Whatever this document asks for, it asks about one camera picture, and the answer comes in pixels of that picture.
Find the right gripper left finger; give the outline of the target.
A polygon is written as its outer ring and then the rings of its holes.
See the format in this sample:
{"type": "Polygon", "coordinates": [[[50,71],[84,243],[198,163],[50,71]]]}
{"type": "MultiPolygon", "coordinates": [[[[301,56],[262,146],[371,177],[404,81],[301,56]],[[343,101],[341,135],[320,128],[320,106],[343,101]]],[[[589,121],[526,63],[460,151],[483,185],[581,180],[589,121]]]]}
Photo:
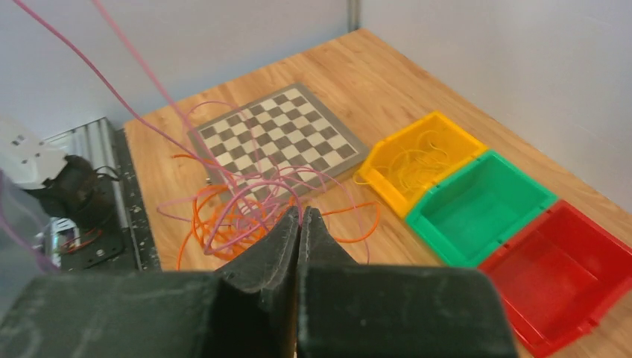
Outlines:
{"type": "Polygon", "coordinates": [[[3,357],[292,357],[300,211],[214,271],[80,271],[32,280],[3,357]]]}

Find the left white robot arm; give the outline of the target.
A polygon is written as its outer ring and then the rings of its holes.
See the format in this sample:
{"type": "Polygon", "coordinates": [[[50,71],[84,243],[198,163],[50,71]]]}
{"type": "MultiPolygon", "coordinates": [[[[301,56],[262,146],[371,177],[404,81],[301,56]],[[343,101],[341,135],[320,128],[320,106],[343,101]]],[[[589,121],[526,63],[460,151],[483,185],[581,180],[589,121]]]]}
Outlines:
{"type": "Polygon", "coordinates": [[[1,170],[52,217],[86,230],[104,230],[115,221],[115,196],[106,185],[117,177],[9,119],[1,119],[1,170]]]}

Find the red plastic bin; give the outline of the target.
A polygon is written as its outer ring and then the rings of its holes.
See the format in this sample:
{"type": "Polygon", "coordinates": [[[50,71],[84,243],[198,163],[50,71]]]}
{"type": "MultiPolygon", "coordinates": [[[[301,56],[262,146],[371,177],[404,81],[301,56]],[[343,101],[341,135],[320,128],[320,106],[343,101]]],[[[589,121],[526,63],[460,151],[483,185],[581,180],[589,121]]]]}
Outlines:
{"type": "Polygon", "coordinates": [[[587,335],[631,290],[631,248],[558,201],[478,269],[492,281],[519,341],[548,357],[587,335]]]}

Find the green plastic bin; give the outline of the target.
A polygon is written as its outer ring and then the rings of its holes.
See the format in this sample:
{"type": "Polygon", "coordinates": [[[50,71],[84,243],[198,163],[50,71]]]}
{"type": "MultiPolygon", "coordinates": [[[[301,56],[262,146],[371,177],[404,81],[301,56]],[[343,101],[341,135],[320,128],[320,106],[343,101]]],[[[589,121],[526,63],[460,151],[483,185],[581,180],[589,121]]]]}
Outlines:
{"type": "Polygon", "coordinates": [[[557,201],[495,151],[433,186],[405,217],[449,266],[476,267],[557,201]]]}

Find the yellow plastic bin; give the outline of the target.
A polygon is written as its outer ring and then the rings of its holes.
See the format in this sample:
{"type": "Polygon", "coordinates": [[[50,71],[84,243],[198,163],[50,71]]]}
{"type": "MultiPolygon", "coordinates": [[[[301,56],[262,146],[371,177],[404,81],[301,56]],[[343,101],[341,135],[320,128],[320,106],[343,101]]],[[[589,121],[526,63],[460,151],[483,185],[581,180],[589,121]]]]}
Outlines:
{"type": "Polygon", "coordinates": [[[354,174],[400,217],[442,180],[488,150],[440,111],[377,142],[354,174]]]}

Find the wooden chessboard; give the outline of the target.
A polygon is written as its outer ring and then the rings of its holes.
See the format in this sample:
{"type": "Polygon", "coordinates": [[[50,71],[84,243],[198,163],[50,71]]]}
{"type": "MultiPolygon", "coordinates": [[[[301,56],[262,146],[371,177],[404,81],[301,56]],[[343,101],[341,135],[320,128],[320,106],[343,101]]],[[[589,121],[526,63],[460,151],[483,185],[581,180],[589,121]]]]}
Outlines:
{"type": "Polygon", "coordinates": [[[221,194],[263,201],[324,189],[357,167],[369,148],[301,83],[250,102],[189,131],[196,154],[230,172],[208,170],[213,184],[236,184],[221,194]]]}

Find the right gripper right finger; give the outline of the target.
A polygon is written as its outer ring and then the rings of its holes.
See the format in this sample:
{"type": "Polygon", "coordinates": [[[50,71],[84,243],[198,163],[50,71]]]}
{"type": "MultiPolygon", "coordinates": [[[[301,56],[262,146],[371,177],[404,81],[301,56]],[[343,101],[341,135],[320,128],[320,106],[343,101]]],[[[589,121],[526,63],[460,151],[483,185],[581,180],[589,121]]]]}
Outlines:
{"type": "Polygon", "coordinates": [[[300,230],[299,357],[516,357],[490,279],[475,268],[357,263],[308,207],[300,230]]]}

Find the left aluminium frame post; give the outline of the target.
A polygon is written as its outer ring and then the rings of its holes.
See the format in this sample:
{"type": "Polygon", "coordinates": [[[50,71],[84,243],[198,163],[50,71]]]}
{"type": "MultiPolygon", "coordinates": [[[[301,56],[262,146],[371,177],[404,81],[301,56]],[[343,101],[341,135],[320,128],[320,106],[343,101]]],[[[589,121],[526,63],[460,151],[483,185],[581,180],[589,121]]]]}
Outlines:
{"type": "Polygon", "coordinates": [[[349,32],[356,31],[360,28],[361,1],[347,1],[347,30],[349,32]]]}

